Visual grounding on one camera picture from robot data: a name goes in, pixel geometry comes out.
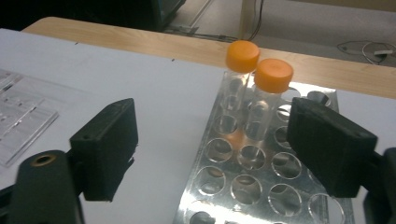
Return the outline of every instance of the orange screw cap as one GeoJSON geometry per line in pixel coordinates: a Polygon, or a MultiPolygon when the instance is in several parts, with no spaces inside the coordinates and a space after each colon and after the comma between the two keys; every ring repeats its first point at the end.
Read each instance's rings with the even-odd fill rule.
{"type": "Polygon", "coordinates": [[[279,59],[264,59],[257,66],[254,83],[263,91],[282,93],[288,90],[292,77],[290,64],[279,59]]]}
{"type": "Polygon", "coordinates": [[[227,49],[227,67],[237,73],[254,71],[259,60],[260,50],[250,41],[234,41],[227,49]]]}

